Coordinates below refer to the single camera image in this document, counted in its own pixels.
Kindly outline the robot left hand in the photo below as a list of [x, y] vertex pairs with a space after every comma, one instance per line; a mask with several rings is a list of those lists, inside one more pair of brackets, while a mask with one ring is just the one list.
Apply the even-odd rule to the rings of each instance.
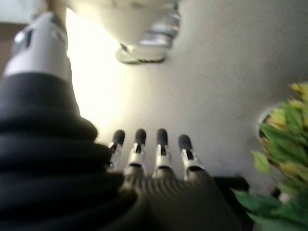
[[67, 32], [52, 12], [20, 31], [0, 82], [3, 231], [238, 231], [213, 179], [124, 175], [80, 116]]

